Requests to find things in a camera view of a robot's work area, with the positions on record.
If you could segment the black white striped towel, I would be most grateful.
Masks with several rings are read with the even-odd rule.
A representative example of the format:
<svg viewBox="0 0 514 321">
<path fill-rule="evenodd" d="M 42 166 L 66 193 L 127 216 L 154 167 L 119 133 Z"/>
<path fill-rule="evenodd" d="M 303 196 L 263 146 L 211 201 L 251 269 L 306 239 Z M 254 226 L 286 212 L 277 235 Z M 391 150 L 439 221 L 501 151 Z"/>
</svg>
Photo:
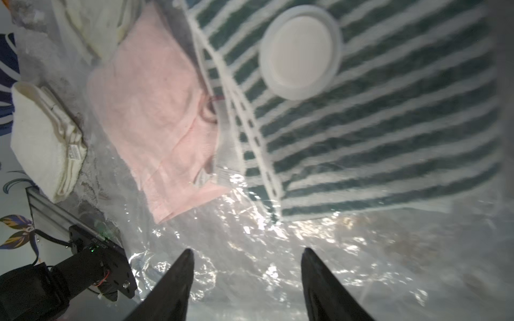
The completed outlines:
<svg viewBox="0 0 514 321">
<path fill-rule="evenodd" d="M 448 211 L 501 170 L 485 1 L 184 1 L 207 81 L 220 81 L 249 198 L 300 220 L 414 207 Z M 275 19 L 335 20 L 341 57 L 312 98 L 275 94 L 259 68 Z"/>
</svg>

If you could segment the cream striped towel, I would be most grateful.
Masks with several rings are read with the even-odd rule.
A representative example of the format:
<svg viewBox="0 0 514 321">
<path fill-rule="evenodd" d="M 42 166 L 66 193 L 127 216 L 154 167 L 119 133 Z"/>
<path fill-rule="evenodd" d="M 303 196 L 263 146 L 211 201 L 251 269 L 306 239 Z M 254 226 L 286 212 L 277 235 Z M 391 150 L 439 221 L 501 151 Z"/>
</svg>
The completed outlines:
<svg viewBox="0 0 514 321">
<path fill-rule="evenodd" d="M 144 1 L 52 1 L 64 47 L 92 65 L 108 60 L 140 16 Z"/>
</svg>

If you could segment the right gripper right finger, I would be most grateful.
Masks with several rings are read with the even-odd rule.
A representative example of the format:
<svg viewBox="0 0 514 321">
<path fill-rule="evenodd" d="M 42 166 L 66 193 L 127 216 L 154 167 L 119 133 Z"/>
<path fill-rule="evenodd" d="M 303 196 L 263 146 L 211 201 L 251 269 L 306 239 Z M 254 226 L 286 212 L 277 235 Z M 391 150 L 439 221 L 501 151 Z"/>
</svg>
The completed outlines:
<svg viewBox="0 0 514 321">
<path fill-rule="evenodd" d="M 310 321 L 373 321 L 309 247 L 302 254 L 301 277 Z"/>
</svg>

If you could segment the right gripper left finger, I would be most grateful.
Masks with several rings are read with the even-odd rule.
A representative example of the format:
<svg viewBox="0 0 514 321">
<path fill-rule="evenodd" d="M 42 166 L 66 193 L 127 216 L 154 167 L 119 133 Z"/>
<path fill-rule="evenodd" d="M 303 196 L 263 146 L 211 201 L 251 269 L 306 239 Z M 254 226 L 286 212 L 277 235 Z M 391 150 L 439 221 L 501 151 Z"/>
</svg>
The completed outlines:
<svg viewBox="0 0 514 321">
<path fill-rule="evenodd" d="M 187 318 L 194 281 L 194 252 L 186 249 L 126 320 L 178 320 Z"/>
</svg>

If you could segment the pink towel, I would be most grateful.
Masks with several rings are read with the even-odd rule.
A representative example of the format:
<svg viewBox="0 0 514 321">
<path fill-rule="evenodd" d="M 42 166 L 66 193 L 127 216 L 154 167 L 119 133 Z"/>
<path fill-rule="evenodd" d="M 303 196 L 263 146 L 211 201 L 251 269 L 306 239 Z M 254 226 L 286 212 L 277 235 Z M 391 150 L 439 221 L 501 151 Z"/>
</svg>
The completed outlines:
<svg viewBox="0 0 514 321">
<path fill-rule="evenodd" d="M 156 3 L 91 72 L 87 92 L 156 223 L 228 192 L 210 177 L 218 144 L 210 96 Z"/>
</svg>

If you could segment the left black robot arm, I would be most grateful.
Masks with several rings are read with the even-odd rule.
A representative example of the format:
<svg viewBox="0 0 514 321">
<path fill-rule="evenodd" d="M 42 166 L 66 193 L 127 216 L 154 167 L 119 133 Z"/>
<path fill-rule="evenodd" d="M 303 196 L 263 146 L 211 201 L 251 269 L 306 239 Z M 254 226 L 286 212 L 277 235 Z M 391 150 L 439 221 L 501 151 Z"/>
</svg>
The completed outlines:
<svg viewBox="0 0 514 321">
<path fill-rule="evenodd" d="M 96 287 L 111 301 L 135 297 L 137 283 L 123 248 L 70 226 L 72 256 L 55 266 L 19 267 L 1 276 L 2 320 L 57 320 L 79 294 Z"/>
</svg>

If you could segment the clear plastic vacuum bag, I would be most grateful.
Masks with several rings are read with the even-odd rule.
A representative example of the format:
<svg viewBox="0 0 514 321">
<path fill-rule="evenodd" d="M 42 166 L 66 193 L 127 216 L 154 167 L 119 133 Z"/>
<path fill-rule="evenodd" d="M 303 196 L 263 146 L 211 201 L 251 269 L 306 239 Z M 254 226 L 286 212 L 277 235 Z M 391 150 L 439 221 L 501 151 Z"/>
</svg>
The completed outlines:
<svg viewBox="0 0 514 321">
<path fill-rule="evenodd" d="M 103 131 L 87 92 L 91 66 L 64 47 L 52 1 L 11 1 L 25 81 L 48 85 L 78 123 L 88 154 L 68 210 L 83 203 L 119 230 L 146 299 L 179 253 L 195 253 L 193 320 L 306 320 L 301 256 L 310 247 L 376 320 L 513 319 L 513 161 L 508 106 L 501 109 L 501 170 L 488 187 L 456 198 L 448 211 L 414 207 L 279 220 L 251 200 L 220 81 L 207 81 L 184 1 L 156 3 L 210 96 L 218 144 L 210 177 L 228 192 L 156 223 L 143 191 Z"/>
</svg>

